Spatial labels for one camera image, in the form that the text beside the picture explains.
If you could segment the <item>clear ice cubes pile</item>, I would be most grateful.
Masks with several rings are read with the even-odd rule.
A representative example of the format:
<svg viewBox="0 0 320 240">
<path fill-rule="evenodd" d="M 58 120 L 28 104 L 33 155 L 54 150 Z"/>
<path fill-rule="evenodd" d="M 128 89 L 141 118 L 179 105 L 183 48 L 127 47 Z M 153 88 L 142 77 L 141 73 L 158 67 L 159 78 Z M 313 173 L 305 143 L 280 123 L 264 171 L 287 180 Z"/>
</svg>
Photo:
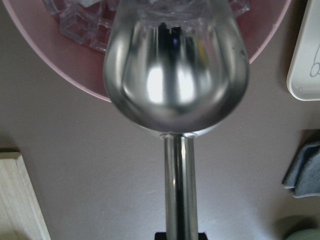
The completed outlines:
<svg viewBox="0 0 320 240">
<path fill-rule="evenodd" d="M 94 50 L 108 49 L 119 1 L 46 0 L 44 4 L 57 18 L 61 35 Z M 122 22 L 126 28 L 135 24 L 132 50 L 148 54 L 213 51 L 209 44 L 218 34 L 218 25 L 209 25 L 212 11 L 205 0 L 126 0 L 124 9 L 136 18 L 127 16 Z"/>
</svg>

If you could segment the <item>pink bowl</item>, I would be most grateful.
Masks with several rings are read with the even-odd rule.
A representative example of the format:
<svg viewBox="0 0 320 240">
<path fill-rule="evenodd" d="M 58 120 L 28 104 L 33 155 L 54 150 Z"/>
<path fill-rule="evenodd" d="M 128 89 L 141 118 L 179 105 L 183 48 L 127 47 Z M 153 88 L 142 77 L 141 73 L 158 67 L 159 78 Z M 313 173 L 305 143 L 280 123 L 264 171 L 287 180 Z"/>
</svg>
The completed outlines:
<svg viewBox="0 0 320 240">
<path fill-rule="evenodd" d="M 24 39 L 46 64 L 80 90 L 110 100 L 102 76 L 103 53 L 62 36 L 58 22 L 41 0 L 5 0 L 3 4 Z M 237 22 L 253 63 L 275 34 L 291 1 L 252 0 L 250 4 L 251 9 Z"/>
</svg>

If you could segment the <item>grey folded cloth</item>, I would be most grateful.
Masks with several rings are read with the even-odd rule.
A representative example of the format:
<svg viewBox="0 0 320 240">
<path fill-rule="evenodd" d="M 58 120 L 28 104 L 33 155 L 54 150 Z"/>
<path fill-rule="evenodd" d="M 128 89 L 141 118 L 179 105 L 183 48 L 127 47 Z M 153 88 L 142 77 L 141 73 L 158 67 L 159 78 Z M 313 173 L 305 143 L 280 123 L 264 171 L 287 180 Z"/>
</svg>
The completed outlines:
<svg viewBox="0 0 320 240">
<path fill-rule="evenodd" d="M 304 144 L 297 152 L 282 184 L 296 199 L 320 195 L 320 142 Z"/>
</svg>

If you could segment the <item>bamboo cutting board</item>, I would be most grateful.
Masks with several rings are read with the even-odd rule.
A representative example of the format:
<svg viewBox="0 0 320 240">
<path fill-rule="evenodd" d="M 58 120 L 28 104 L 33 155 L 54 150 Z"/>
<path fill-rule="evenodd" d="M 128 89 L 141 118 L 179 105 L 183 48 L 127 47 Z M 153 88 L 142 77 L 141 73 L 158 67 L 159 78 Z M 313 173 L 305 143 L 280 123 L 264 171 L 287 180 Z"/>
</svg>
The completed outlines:
<svg viewBox="0 0 320 240">
<path fill-rule="evenodd" d="M 0 238 L 51 239 L 20 152 L 0 154 Z"/>
</svg>

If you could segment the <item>metal ice scoop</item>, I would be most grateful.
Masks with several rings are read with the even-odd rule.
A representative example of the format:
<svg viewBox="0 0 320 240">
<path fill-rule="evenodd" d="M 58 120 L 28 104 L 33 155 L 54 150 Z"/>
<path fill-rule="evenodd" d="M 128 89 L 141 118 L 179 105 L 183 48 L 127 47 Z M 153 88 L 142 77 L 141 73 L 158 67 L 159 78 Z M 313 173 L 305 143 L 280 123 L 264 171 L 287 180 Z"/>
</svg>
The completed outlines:
<svg viewBox="0 0 320 240">
<path fill-rule="evenodd" d="M 117 109 L 164 141 L 168 240 L 202 240 L 194 140 L 241 102 L 249 80 L 241 31 L 226 0 L 122 0 L 103 64 Z"/>
</svg>

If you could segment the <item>cream serving tray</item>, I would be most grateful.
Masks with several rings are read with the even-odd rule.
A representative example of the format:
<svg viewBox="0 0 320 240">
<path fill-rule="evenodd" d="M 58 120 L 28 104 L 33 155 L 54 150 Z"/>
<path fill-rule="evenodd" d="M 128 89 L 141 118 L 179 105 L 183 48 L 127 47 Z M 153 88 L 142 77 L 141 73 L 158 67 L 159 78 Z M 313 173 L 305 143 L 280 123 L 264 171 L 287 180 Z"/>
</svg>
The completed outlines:
<svg viewBox="0 0 320 240">
<path fill-rule="evenodd" d="M 288 70 L 286 85 L 300 101 L 320 99 L 320 2 L 306 4 L 295 49 Z"/>
</svg>

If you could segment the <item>light green bowl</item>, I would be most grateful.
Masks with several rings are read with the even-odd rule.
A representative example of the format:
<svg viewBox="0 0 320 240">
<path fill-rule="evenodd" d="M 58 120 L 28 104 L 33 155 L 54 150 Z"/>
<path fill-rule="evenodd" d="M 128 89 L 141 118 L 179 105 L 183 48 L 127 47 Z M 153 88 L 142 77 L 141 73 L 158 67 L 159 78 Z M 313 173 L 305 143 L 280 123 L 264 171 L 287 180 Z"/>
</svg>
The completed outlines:
<svg viewBox="0 0 320 240">
<path fill-rule="evenodd" d="M 320 240 L 320 230 L 317 228 L 299 230 L 290 234 L 285 240 Z"/>
</svg>

